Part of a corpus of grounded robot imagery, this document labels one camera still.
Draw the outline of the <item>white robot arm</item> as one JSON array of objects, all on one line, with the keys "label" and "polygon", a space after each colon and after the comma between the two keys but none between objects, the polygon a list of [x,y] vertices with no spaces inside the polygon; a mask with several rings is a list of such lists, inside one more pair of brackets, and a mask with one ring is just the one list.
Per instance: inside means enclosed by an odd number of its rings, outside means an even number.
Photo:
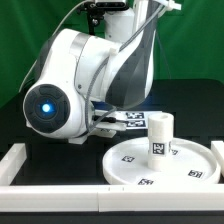
[{"label": "white robot arm", "polygon": [[45,43],[35,65],[36,81],[23,112],[28,127],[58,139],[90,134],[106,116],[92,103],[129,109],[147,97],[153,81],[158,18],[179,10],[175,0],[86,0],[94,24],[106,22],[103,38],[63,29]]}]

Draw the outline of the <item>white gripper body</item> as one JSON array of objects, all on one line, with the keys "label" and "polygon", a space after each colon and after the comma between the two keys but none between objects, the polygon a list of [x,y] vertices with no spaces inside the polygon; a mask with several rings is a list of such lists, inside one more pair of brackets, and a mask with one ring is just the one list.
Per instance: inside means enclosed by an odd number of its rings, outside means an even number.
[{"label": "white gripper body", "polygon": [[105,129],[125,131],[127,128],[127,116],[119,111],[96,110],[92,116],[89,130]]}]

